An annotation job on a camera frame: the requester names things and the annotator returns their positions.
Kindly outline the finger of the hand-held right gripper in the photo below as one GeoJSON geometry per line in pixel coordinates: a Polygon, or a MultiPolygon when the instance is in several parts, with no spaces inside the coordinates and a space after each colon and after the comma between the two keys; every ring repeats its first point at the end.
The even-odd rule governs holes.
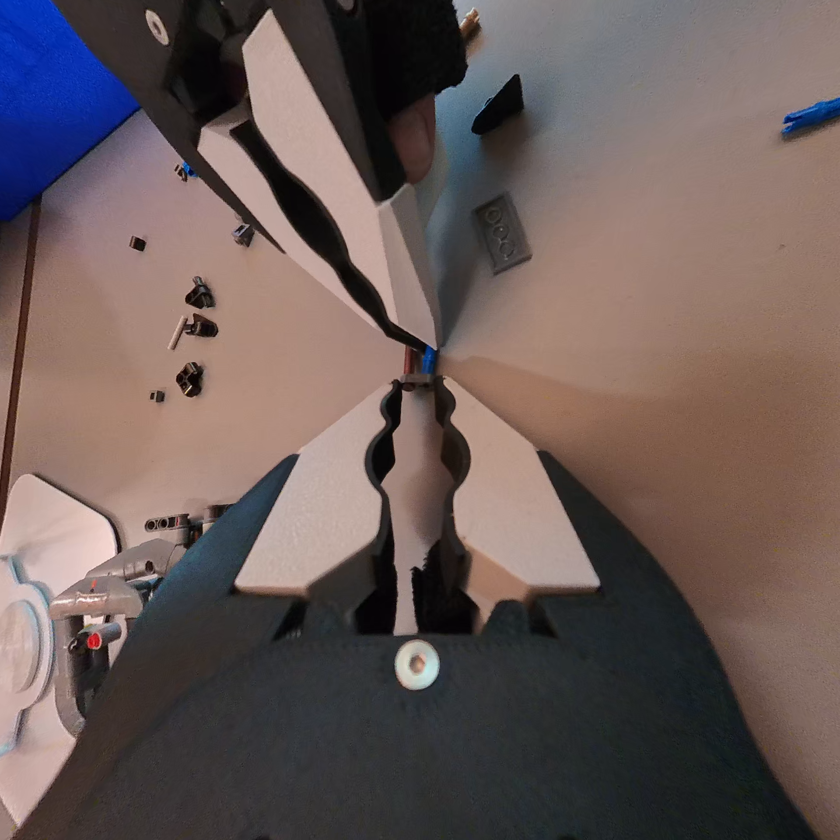
{"type": "Polygon", "coordinates": [[[361,11],[273,7],[243,47],[241,144],[306,252],[389,338],[440,343],[424,220],[375,103],[361,11]]]}
{"type": "Polygon", "coordinates": [[[266,234],[320,285],[389,339],[417,350],[430,344],[427,329],[403,327],[387,311],[373,269],[352,257],[326,206],[280,162],[254,121],[208,123],[197,150],[266,234]]]}

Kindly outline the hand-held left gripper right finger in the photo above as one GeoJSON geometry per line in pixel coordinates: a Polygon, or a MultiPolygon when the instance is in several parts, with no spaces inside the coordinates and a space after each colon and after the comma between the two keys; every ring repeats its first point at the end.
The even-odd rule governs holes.
{"type": "Polygon", "coordinates": [[[485,625],[501,602],[589,595],[601,581],[538,450],[451,377],[434,382],[444,501],[440,564],[447,592],[485,625]]]}

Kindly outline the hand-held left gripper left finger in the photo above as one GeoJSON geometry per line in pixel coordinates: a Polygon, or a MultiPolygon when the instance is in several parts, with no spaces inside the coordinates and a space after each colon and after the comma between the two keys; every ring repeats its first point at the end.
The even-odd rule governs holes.
{"type": "Polygon", "coordinates": [[[402,400],[398,381],[383,385],[298,450],[235,579],[238,592],[354,618],[376,591],[392,525],[382,482],[394,466],[402,400]]]}

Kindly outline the grey lego car model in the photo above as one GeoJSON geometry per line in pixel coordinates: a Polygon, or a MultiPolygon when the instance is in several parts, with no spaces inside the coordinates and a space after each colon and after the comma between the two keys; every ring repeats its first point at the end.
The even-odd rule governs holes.
{"type": "Polygon", "coordinates": [[[177,513],[146,520],[147,540],[116,553],[51,599],[56,711],[71,737],[81,733],[111,669],[111,646],[125,641],[186,551],[232,506],[208,506],[198,518],[177,513]]]}

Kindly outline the black lego wedge panel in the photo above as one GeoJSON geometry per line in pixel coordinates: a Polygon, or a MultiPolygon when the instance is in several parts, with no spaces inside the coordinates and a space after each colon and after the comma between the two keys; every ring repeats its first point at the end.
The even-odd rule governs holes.
{"type": "Polygon", "coordinates": [[[520,115],[524,110],[522,79],[512,75],[491,98],[487,99],[471,124],[470,131],[484,137],[520,115]]]}

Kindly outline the black lego plate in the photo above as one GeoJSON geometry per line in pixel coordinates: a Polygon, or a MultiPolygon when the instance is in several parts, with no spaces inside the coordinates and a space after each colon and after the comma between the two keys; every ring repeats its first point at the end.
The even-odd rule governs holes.
{"type": "Polygon", "coordinates": [[[529,239],[508,191],[475,206],[471,216],[494,277],[532,259],[529,239]]]}

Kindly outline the person's right hand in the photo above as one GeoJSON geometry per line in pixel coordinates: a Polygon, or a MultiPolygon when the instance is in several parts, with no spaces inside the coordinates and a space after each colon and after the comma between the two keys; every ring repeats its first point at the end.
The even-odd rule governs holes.
{"type": "Polygon", "coordinates": [[[431,171],[436,145],[435,95],[429,93],[399,111],[387,123],[387,131],[406,174],[415,185],[431,171]]]}

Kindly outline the blue plastic bin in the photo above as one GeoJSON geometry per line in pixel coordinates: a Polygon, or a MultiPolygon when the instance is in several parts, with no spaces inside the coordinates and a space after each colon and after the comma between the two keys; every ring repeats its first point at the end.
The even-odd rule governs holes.
{"type": "Polygon", "coordinates": [[[1,219],[139,110],[50,1],[1,2],[1,219]]]}

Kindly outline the white book stand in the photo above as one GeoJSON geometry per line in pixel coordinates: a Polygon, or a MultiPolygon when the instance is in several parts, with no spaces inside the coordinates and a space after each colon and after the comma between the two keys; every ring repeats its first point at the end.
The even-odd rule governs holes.
{"type": "Polygon", "coordinates": [[[75,742],[56,707],[58,643],[49,602],[118,551],[104,515],[37,476],[15,481],[1,537],[1,796],[16,826],[75,742]]]}

